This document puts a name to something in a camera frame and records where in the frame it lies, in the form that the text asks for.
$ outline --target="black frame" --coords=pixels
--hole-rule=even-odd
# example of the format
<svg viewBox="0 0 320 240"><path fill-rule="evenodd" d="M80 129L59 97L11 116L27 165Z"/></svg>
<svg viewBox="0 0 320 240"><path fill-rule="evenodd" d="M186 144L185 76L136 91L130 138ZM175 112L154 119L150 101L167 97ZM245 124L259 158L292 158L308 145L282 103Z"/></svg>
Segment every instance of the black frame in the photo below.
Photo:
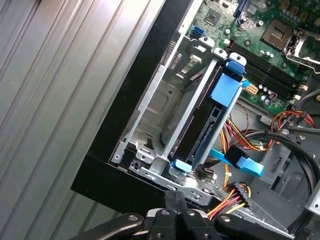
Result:
<svg viewBox="0 0 320 240"><path fill-rule="evenodd" d="M81 164L73 191L120 213L145 215L163 205L163 189L120 171L108 161L192 2L165 1Z"/></svg>

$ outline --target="blue connector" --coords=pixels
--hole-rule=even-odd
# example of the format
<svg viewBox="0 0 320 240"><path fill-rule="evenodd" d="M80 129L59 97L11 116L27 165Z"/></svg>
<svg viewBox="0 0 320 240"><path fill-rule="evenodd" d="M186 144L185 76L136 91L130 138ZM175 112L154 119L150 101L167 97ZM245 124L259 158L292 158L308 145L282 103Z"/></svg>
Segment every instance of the blue connector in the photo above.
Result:
<svg viewBox="0 0 320 240"><path fill-rule="evenodd" d="M192 166L185 163L184 161L181 161L179 159L176 159L173 161L172 166L176 169L179 169L185 173L191 173L192 171Z"/></svg>
<svg viewBox="0 0 320 240"><path fill-rule="evenodd" d="M204 35L205 31L198 27L198 26L194 26L192 32L191 32L191 37L193 37L194 39L199 39Z"/></svg>
<svg viewBox="0 0 320 240"><path fill-rule="evenodd" d="M236 162L236 164L231 163L229 160L225 158L225 155L215 149L211 149L210 155L213 158L216 158L228 165L234 166L235 168L239 169L240 171L250 174L255 177L262 177L264 174L264 166L253 161L251 158L245 158L243 156Z"/></svg>

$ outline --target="blue release latch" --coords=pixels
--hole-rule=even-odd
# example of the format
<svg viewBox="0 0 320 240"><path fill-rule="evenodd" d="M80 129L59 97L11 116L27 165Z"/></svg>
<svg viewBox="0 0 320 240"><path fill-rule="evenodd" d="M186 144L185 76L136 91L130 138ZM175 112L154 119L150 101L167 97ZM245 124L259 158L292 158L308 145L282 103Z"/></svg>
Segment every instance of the blue release latch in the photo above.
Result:
<svg viewBox="0 0 320 240"><path fill-rule="evenodd" d="M210 95L210 98L228 108L240 85L240 82L222 73Z"/></svg>
<svg viewBox="0 0 320 240"><path fill-rule="evenodd" d="M216 158L228 165L234 166L235 168L239 169L240 171L250 174L255 177L262 177L265 171L265 167L255 161L253 161L251 158L245 158L245 157L240 157L238 162L236 164L232 164L229 162L226 158L225 155L215 149L211 149L210 155L213 158Z"/></svg>
<svg viewBox="0 0 320 240"><path fill-rule="evenodd" d="M173 161L172 166L185 172L185 173L191 173L192 171L192 166L185 163L184 161L181 161L179 159L176 159Z"/></svg>

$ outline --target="motherboard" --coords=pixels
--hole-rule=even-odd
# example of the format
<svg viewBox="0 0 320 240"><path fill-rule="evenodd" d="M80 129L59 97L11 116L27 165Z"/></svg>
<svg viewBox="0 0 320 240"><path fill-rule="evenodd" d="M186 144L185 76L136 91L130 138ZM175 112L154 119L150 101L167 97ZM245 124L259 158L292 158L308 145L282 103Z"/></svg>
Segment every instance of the motherboard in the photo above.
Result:
<svg viewBox="0 0 320 240"><path fill-rule="evenodd" d="M188 30L247 59L242 98L277 115L300 99L320 52L316 0L204 0Z"/></svg>

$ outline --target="screw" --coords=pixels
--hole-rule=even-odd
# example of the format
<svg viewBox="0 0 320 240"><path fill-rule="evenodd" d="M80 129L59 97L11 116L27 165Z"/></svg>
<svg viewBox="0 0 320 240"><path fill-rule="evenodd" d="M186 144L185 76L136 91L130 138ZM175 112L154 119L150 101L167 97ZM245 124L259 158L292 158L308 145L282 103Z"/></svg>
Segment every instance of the screw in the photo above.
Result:
<svg viewBox="0 0 320 240"><path fill-rule="evenodd" d="M137 218L135 215L130 215L130 216L128 217L128 219L129 219L130 221L137 221L137 220L138 220L138 218Z"/></svg>
<svg viewBox="0 0 320 240"><path fill-rule="evenodd" d="M190 216L194 216L196 213L194 211L188 210L188 211L186 211L186 214L188 214Z"/></svg>
<svg viewBox="0 0 320 240"><path fill-rule="evenodd" d="M227 216L221 216L222 221L229 223L231 221L231 219Z"/></svg>
<svg viewBox="0 0 320 240"><path fill-rule="evenodd" d="M163 211L162 211L162 215L170 215L170 212L167 211L167 210L163 210Z"/></svg>

